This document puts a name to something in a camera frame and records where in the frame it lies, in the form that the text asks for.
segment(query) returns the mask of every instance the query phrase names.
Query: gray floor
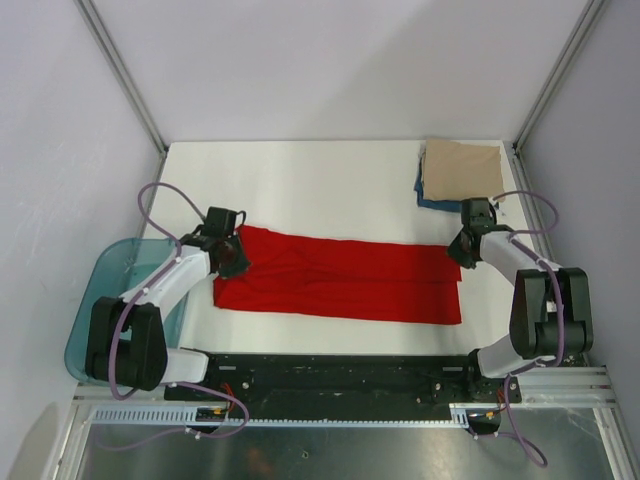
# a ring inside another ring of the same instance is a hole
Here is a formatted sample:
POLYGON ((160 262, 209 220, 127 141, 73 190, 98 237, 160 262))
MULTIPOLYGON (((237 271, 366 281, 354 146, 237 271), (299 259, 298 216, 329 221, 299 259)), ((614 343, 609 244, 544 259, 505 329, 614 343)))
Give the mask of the gray floor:
MULTIPOLYGON (((590 410, 516 412, 520 429, 549 459, 528 462, 509 439, 474 441, 455 429, 249 428, 225 440, 176 434, 113 453, 90 442, 85 480, 143 479, 609 479, 590 410)), ((94 426, 102 442, 122 445, 164 427, 94 426)))

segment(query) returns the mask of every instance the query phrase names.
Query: red towel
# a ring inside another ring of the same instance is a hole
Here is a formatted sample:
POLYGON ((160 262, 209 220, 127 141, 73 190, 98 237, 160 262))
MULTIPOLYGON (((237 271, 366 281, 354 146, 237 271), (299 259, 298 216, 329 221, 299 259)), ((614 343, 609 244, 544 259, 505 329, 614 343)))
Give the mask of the red towel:
POLYGON ((461 323, 446 247, 329 240, 244 226, 249 271, 214 281, 214 304, 252 312, 461 323))

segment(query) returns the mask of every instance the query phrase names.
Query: white wall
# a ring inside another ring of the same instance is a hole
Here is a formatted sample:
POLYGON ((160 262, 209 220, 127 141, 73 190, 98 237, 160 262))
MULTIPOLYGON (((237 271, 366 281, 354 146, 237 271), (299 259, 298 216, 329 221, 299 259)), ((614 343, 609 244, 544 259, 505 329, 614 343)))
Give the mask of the white wall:
POLYGON ((2 2, 0 45, 0 478, 31 431, 12 478, 33 480, 75 388, 63 351, 89 274, 135 234, 158 157, 72 1, 2 2))
POLYGON ((166 140, 515 137, 586 0, 96 0, 166 140))
POLYGON ((589 274, 592 359, 609 367, 640 450, 640 2, 611 2, 526 145, 536 190, 560 207, 559 259, 589 274))

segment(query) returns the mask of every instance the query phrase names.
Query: white tabletop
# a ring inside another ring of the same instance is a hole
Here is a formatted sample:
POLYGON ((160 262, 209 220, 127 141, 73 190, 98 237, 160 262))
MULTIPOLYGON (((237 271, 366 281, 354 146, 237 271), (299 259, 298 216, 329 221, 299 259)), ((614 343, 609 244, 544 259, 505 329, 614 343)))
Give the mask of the white tabletop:
MULTIPOLYGON (((515 189, 502 142, 465 143, 500 146, 505 189, 515 189)), ((214 205, 246 210, 247 224, 283 233, 448 245, 460 230, 459 214, 416 205, 413 184, 422 144, 174 143, 162 181, 183 189, 203 211, 214 205)), ((501 223, 526 228, 517 197, 508 197, 501 210, 501 223)), ((158 191, 151 215, 177 236, 199 223, 165 189, 158 191)), ((159 237, 150 227, 145 235, 159 237)), ((486 264, 463 270, 462 324, 441 326, 223 310, 213 306, 211 289, 207 279, 191 290, 181 346, 234 353, 466 354, 507 333, 513 294, 486 264)))

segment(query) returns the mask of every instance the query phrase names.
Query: blue container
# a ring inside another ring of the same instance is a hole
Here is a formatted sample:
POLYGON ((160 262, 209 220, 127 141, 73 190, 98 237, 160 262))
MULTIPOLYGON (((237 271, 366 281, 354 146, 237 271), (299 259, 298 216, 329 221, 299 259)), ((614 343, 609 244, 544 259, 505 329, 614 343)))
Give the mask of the blue container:
MULTIPOLYGON (((93 304, 100 297, 119 297, 135 287, 169 258, 174 247, 175 244, 168 238, 163 240, 130 238, 120 240, 102 252, 84 292, 64 352, 67 370, 79 382, 94 385, 107 384, 89 377, 84 368, 93 304)), ((183 298, 164 321, 164 338, 169 348, 178 347, 186 300, 186 297, 183 298)))

